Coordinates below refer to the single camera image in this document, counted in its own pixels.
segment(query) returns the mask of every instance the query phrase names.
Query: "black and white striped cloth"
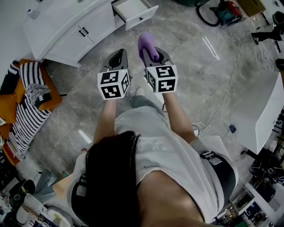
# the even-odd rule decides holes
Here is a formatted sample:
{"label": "black and white striped cloth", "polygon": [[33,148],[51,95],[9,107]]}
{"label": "black and white striped cloth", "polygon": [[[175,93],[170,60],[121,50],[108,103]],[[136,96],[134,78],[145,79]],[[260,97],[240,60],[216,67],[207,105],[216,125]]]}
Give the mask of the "black and white striped cloth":
{"label": "black and white striped cloth", "polygon": [[19,68],[15,66],[15,64],[19,64],[20,62],[19,61],[13,61],[11,64],[10,64],[10,67],[8,68],[8,73],[12,73],[14,75],[17,75],[19,74]]}
{"label": "black and white striped cloth", "polygon": [[51,100],[49,88],[40,72],[39,62],[22,64],[19,72],[24,88],[27,94],[30,94],[29,98],[33,105],[39,108],[42,103]]}
{"label": "black and white striped cloth", "polygon": [[16,148],[19,160],[23,160],[31,141],[50,115],[49,110],[40,111],[32,105],[26,94],[21,104],[17,104],[16,123],[12,124],[8,141]]}

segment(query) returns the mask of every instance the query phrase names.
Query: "orange cushion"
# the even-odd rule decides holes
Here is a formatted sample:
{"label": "orange cushion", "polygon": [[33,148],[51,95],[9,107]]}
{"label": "orange cushion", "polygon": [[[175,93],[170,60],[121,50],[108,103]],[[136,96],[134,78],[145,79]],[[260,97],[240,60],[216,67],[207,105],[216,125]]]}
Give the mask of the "orange cushion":
{"label": "orange cushion", "polygon": [[8,151],[8,147],[6,146],[6,144],[4,144],[4,146],[2,147],[3,151],[4,151],[4,154],[6,155],[6,157],[8,158],[9,162],[15,166],[17,165],[20,161],[19,159],[17,159],[16,157],[12,157],[10,155],[10,152]]}
{"label": "orange cushion", "polygon": [[17,95],[17,103],[20,104],[23,99],[24,94],[26,93],[26,90],[24,88],[21,78],[18,80],[18,84],[17,84],[17,87],[14,93]]}
{"label": "orange cushion", "polygon": [[[29,62],[34,62],[32,60],[26,60],[26,59],[21,59],[20,60],[20,65],[29,63]],[[47,101],[43,104],[40,105],[39,110],[49,110],[52,111],[56,106],[58,106],[62,102],[62,97],[58,93],[57,89],[55,88],[54,84],[52,83],[50,77],[48,76],[46,70],[42,65],[40,65],[40,72],[43,77],[44,82],[48,86],[50,90],[50,95],[51,95],[51,100]]]}
{"label": "orange cushion", "polygon": [[12,124],[5,124],[0,126],[0,135],[3,140],[8,138],[11,127]]}
{"label": "orange cushion", "polygon": [[16,94],[0,95],[0,117],[7,124],[16,122]]}

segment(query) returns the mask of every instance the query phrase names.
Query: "cabinet drawer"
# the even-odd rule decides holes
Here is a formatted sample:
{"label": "cabinet drawer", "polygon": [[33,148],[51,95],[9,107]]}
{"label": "cabinet drawer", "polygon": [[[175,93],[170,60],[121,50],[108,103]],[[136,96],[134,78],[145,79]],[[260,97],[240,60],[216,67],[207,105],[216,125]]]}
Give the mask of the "cabinet drawer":
{"label": "cabinet drawer", "polygon": [[78,26],[69,29],[57,43],[49,50],[48,54],[79,61],[92,47],[94,43],[84,34]]}
{"label": "cabinet drawer", "polygon": [[151,7],[146,0],[119,0],[112,4],[113,9],[125,21],[125,30],[151,18],[159,6]]}

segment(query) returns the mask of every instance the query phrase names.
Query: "marble floor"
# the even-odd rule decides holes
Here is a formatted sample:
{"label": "marble floor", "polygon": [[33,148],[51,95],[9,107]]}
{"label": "marble floor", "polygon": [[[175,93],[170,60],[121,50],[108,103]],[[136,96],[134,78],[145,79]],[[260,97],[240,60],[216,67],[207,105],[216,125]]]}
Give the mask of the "marble floor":
{"label": "marble floor", "polygon": [[[81,133],[89,138],[93,136],[103,105],[97,73],[103,60],[113,51],[127,50],[133,76],[130,95],[118,101],[118,114],[130,108],[127,100],[138,86],[144,87],[146,96],[162,106],[143,79],[144,67],[138,56],[137,40],[145,31],[153,34],[156,46],[167,51],[177,65],[177,96],[190,120],[210,123],[207,135],[219,135],[232,159],[239,159],[243,147],[229,131],[230,108],[254,84],[259,73],[277,70],[273,42],[267,40],[258,46],[254,43],[250,33],[256,30],[256,25],[251,18],[230,27],[209,27],[198,18],[195,8],[172,0],[149,2],[159,5],[152,19],[129,31],[121,27],[113,32],[81,59],[81,68],[49,63],[47,70],[52,81],[59,92],[67,96],[36,135],[26,158],[17,165],[23,177],[33,179],[43,168],[54,174],[72,173],[80,150],[90,146]],[[209,20],[216,20],[208,8],[204,6],[202,13]],[[256,18],[261,25],[261,16]],[[218,58],[205,44],[205,37]],[[248,172],[251,163],[248,156],[236,162],[240,180],[235,193],[251,178]]]}

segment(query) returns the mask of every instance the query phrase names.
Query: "purple object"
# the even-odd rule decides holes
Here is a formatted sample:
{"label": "purple object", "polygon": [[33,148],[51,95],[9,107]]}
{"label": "purple object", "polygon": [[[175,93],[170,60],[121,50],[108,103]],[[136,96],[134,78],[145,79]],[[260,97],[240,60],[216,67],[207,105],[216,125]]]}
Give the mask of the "purple object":
{"label": "purple object", "polygon": [[144,48],[148,51],[150,58],[153,62],[159,61],[159,53],[155,49],[154,45],[155,45],[155,40],[151,33],[144,32],[139,36],[138,51],[139,51],[139,57],[142,59],[143,62],[144,62],[144,57],[143,57]]}

